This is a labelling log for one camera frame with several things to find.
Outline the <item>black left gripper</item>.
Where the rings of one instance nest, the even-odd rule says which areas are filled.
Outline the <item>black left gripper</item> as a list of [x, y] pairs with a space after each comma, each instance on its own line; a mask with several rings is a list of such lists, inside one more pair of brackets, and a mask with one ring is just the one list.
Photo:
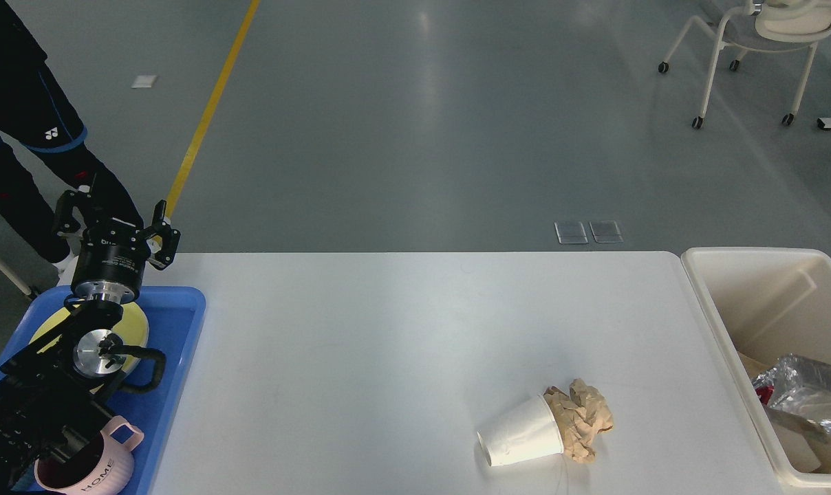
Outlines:
[[64, 191], [55, 206], [51, 232], [80, 245], [72, 294], [81, 300], [119, 305], [135, 301], [141, 294], [146, 263], [166, 270], [175, 260], [182, 233], [171, 225], [166, 208], [167, 201], [159, 200], [148, 226], [117, 241], [110, 210], [89, 192]]

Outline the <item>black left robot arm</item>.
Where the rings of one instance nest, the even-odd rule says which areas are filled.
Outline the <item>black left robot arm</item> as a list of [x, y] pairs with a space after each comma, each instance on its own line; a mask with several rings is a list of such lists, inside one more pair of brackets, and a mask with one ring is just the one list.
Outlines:
[[145, 394], [163, 379], [163, 351], [127, 344], [113, 332], [126, 304], [141, 294], [148, 265], [170, 266], [180, 231], [155, 205], [151, 225], [109, 215], [86, 187], [65, 191], [53, 228], [72, 237], [73, 210], [86, 226], [64, 300], [67, 316], [0, 366], [0, 494], [38, 459], [71, 461], [111, 420], [117, 392]]

